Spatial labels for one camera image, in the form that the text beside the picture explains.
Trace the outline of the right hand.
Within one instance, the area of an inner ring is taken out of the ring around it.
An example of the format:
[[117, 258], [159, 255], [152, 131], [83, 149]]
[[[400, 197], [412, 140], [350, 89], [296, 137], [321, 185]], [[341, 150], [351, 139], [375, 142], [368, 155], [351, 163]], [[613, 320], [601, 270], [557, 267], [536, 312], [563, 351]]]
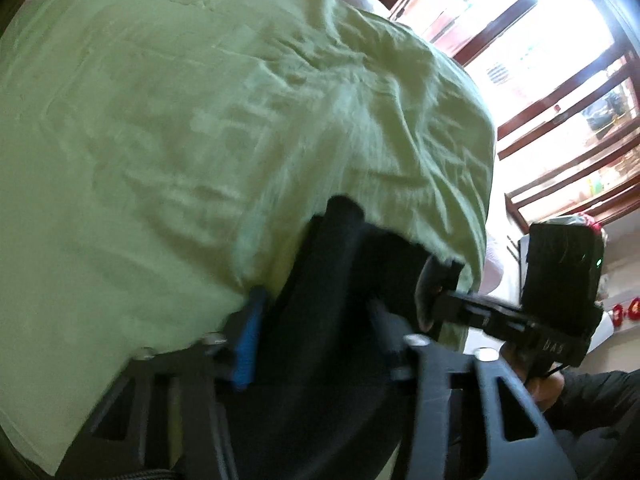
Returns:
[[515, 344], [503, 344], [500, 356], [521, 379], [537, 408], [542, 412], [547, 411], [559, 400], [565, 386], [564, 376], [560, 372], [546, 373], [544, 376], [535, 375], [532, 372], [534, 356], [530, 352], [518, 350]]

